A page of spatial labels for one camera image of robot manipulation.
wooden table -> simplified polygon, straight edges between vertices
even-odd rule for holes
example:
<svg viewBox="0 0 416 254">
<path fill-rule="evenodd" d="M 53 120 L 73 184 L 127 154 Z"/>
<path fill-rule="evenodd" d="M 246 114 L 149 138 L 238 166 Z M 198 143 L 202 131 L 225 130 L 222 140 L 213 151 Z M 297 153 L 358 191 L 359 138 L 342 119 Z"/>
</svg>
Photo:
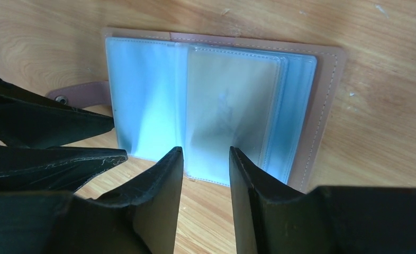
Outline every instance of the wooden table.
<svg viewBox="0 0 416 254">
<path fill-rule="evenodd" d="M 345 48 L 310 188 L 416 187 L 416 0 L 0 0 L 0 77 L 41 95 L 107 80 L 105 26 Z M 72 145 L 115 140 L 110 132 Z M 97 197 L 151 165 L 130 159 L 79 194 Z M 176 253 L 234 253 L 232 223 L 228 188 L 185 178 Z"/>
</svg>

card holder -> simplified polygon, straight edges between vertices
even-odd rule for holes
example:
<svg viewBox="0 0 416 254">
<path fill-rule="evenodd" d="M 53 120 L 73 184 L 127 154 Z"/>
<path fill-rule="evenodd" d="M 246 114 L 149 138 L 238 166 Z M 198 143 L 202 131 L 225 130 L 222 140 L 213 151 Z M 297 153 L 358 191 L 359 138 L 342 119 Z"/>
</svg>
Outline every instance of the card holder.
<svg viewBox="0 0 416 254">
<path fill-rule="evenodd" d="M 282 92 L 282 95 L 280 95 L 282 96 L 282 101 L 277 102 L 278 105 L 281 105 L 280 115 L 282 116 L 276 117 L 273 125 L 278 126 L 278 128 L 276 129 L 275 126 L 272 127 L 273 130 L 277 130 L 276 135 L 280 135 L 280 137 L 269 139 L 269 149 L 267 149 L 266 152 L 266 156 L 268 156 L 269 159 L 265 159 L 265 161 L 267 161 L 267 171 L 273 176 L 286 183 L 284 179 L 286 179 L 287 174 L 289 174 L 287 181 L 288 186 L 291 186 L 301 192 L 307 191 L 316 155 L 320 149 L 323 132 L 327 126 L 326 123 L 332 107 L 334 94 L 339 86 L 340 78 L 345 67 L 347 54 L 343 49 L 332 46 L 291 43 L 284 41 L 121 28 L 103 28 L 102 37 L 104 42 L 108 37 L 117 37 L 120 39 L 145 39 L 147 41 L 157 40 L 161 42 L 173 43 L 197 43 L 199 46 L 208 44 L 214 47 L 217 46 L 238 49 L 242 52 L 249 49 L 254 53 L 259 53 L 260 50 L 265 51 L 265 54 L 270 54 L 271 52 L 288 53 L 287 55 L 279 56 L 285 56 L 287 59 L 287 82 L 284 87 L 289 89 L 285 89 Z M 312 62 L 309 59 L 297 62 L 297 55 L 294 55 L 293 53 L 302 54 L 301 59 L 304 59 L 303 56 L 313 57 L 316 62 Z M 316 65 L 314 79 L 310 89 L 308 88 L 309 86 L 306 86 L 305 88 L 305 82 L 301 82 L 304 77 L 310 77 L 308 74 L 309 68 L 296 69 L 294 68 L 294 65 L 297 64 L 308 66 L 311 64 Z M 186 78 L 184 71 L 184 69 L 180 70 L 176 78 Z M 297 95 L 301 94 L 298 94 L 297 90 L 309 93 L 309 101 L 306 110 L 303 107 L 303 100 L 297 97 Z M 182 96 L 186 99 L 184 91 L 182 92 Z M 85 108 L 101 104 L 112 105 L 110 84 L 107 81 L 95 81 L 59 88 L 50 91 L 46 97 L 50 99 L 65 97 L 68 105 L 77 108 Z M 291 104 L 292 106 L 283 105 L 284 102 L 290 102 L 292 97 L 297 98 L 295 99 L 296 102 Z M 177 113 L 181 112 L 179 117 L 182 117 L 183 120 L 181 121 L 185 122 L 186 101 L 183 99 L 178 99 L 177 101 L 184 104 L 180 107 L 183 108 L 183 110 L 178 110 Z M 298 120 L 299 117 L 297 116 L 299 116 L 299 111 L 305 112 L 301 135 L 290 135 L 291 133 L 296 133 L 294 132 L 294 130 L 296 130 L 295 126 L 299 126 L 296 121 L 290 119 Z M 177 131 L 186 132 L 186 129 L 179 130 L 177 128 Z M 295 152 L 295 158 L 291 159 L 294 148 L 293 142 L 296 142 L 296 140 L 299 141 Z M 188 176 L 197 179 L 204 177 L 200 175 Z"/>
<path fill-rule="evenodd" d="M 229 185 L 240 148 L 287 183 L 314 56 L 147 39 L 106 39 L 119 147 L 158 160 L 182 146 L 189 177 Z"/>
</svg>

white stitching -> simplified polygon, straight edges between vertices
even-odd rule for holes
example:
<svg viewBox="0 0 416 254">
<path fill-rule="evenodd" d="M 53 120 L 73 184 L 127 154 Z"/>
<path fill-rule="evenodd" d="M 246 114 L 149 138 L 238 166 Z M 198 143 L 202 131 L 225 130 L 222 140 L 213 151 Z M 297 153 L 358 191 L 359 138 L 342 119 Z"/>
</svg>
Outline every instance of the white stitching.
<svg viewBox="0 0 416 254">
<path fill-rule="evenodd" d="M 214 183 L 214 184 L 219 184 L 219 185 L 223 185 L 223 186 L 226 186 L 226 187 L 230 187 L 230 185 L 228 185 L 228 184 L 223 184 L 223 183 L 219 183 L 219 182 L 204 179 L 204 178 L 194 177 L 194 176 L 189 175 L 188 173 L 186 173 L 186 176 L 189 177 L 189 178 L 192 178 L 192 179 L 201 180 L 201 181 L 205 181 L 205 182 L 209 182 L 209 183 Z"/>
<path fill-rule="evenodd" d="M 141 40 L 141 39 L 118 39 L 118 38 L 113 38 L 114 41 L 126 41 L 126 42 L 132 42 L 132 41 L 138 41 L 138 42 L 142 42 L 142 43 L 150 43 L 150 44 L 162 44 L 162 45 L 169 45 L 169 43 L 164 43 L 164 42 L 156 42 L 156 41 L 147 41 L 147 40 Z"/>
<path fill-rule="evenodd" d="M 140 36 L 140 37 L 142 37 L 142 38 L 158 38 L 158 39 L 165 39 L 165 40 L 167 40 L 167 39 L 175 39 L 175 40 L 186 40 L 186 41 L 201 41 L 201 42 L 216 43 L 216 44 L 227 44 L 227 45 L 234 45 L 234 46 L 244 46 L 244 47 L 261 48 L 261 49 L 272 49 L 272 50 L 286 50 L 286 51 L 306 52 L 306 53 L 314 53 L 314 54 L 322 54 L 322 55 L 334 56 L 334 58 L 336 59 L 336 62 L 334 63 L 334 68 L 333 68 L 333 71 L 331 73 L 331 81 L 330 81 L 330 84 L 328 86 L 328 90 L 327 90 L 327 95 L 325 97 L 325 101 L 323 103 L 322 112 L 320 113 L 320 118 L 319 118 L 319 122 L 317 124 L 317 129 L 315 130 L 314 138 L 312 140 L 312 145 L 311 145 L 311 149 L 309 151 L 308 160 L 306 161 L 306 166 L 305 166 L 305 171 L 303 173 L 303 178 L 302 178 L 302 181 L 300 183 L 299 190 L 301 191 L 302 186 L 303 186 L 303 182 L 304 182 L 305 177 L 306 177 L 306 172 L 308 170 L 309 162 L 311 160 L 312 150 L 314 149 L 314 143 L 315 143 L 315 140 L 317 138 L 317 134 L 319 133 L 320 123 L 322 122 L 323 112 L 325 110 L 325 106 L 327 104 L 328 96 L 330 94 L 331 85 L 332 85 L 333 80 L 334 80 L 334 73 L 336 72 L 337 63 L 338 63 L 337 55 L 331 54 L 331 53 L 327 53 L 327 52 L 316 52 L 316 51 L 301 50 L 301 49 L 286 49 L 286 48 L 262 47 L 262 46 L 248 45 L 248 44 L 238 44 L 238 43 L 234 43 L 233 44 L 231 42 L 217 42 L 217 41 L 198 40 L 198 39 L 164 38 L 164 37 L 151 37 L 151 36 Z M 204 180 L 204 181 L 207 181 L 207 182 L 217 183 L 217 182 L 210 181 L 210 180 L 207 180 L 207 179 L 201 179 L 201 178 L 196 178 L 196 177 L 193 177 L 193 178 L 194 179 L 199 179 L 199 180 Z"/>
<path fill-rule="evenodd" d="M 231 54 L 231 55 L 241 55 L 241 56 L 248 56 L 248 57 L 256 57 L 256 58 L 265 58 L 265 59 L 274 59 L 274 60 L 278 60 L 277 57 L 271 57 L 271 56 L 260 56 L 260 55 L 255 55 L 255 54 L 249 54 L 249 53 L 243 53 L 243 52 L 232 52 L 232 51 L 227 51 L 227 50 L 215 50 L 215 49 L 198 49 L 200 51 L 212 51 L 212 52 L 219 52 L 219 53 L 226 53 L 226 54 Z"/>
</svg>

pink leather cover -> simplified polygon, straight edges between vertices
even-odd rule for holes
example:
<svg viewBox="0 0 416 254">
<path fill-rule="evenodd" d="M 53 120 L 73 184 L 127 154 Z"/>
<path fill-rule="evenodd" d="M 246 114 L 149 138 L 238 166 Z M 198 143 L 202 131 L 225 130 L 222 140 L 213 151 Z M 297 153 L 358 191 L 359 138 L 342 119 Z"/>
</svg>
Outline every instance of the pink leather cover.
<svg viewBox="0 0 416 254">
<path fill-rule="evenodd" d="M 104 28 L 102 35 L 104 40 L 106 37 L 145 38 L 296 52 L 316 56 L 318 61 L 317 69 L 306 110 L 302 134 L 288 181 L 288 185 L 292 188 L 306 192 L 315 156 L 325 130 L 328 113 L 331 110 L 334 93 L 336 92 L 345 66 L 346 54 L 341 48 L 259 39 L 118 28 Z M 80 108 L 97 104 L 107 105 L 109 104 L 110 98 L 108 83 L 88 83 L 62 88 L 51 91 L 47 97 L 55 99 L 58 95 L 67 96 L 69 105 Z"/>
<path fill-rule="evenodd" d="M 111 106 L 110 84 L 108 81 L 96 81 L 90 83 L 68 86 L 52 90 L 46 94 L 49 99 L 64 96 L 66 105 L 76 108 L 86 108 L 96 105 Z"/>
</svg>

light wooden surface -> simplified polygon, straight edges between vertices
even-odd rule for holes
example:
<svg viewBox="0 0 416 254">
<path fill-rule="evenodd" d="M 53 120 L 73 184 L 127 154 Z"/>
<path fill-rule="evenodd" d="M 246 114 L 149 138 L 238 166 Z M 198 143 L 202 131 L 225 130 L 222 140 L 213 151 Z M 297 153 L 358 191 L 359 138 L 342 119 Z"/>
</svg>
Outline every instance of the light wooden surface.
<svg viewBox="0 0 416 254">
<path fill-rule="evenodd" d="M 416 0 L 0 0 L 0 77 L 41 95 L 106 80 L 104 26 L 345 48 L 310 188 L 416 186 Z M 115 134 L 73 145 L 115 147 Z M 79 195 L 96 197 L 151 165 L 130 159 Z M 234 253 L 232 221 L 228 188 L 185 179 L 175 252 Z"/>
</svg>

